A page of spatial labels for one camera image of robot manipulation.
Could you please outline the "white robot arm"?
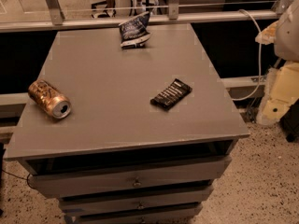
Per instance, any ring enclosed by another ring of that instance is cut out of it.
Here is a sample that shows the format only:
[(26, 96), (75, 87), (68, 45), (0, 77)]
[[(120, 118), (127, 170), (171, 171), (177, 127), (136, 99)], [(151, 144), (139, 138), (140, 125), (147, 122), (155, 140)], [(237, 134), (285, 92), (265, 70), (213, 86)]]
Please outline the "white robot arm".
[(256, 117), (258, 124), (272, 125), (299, 100), (299, 0), (293, 0), (279, 20), (263, 29), (255, 41), (273, 44), (275, 55), (284, 61), (280, 68), (268, 70)]

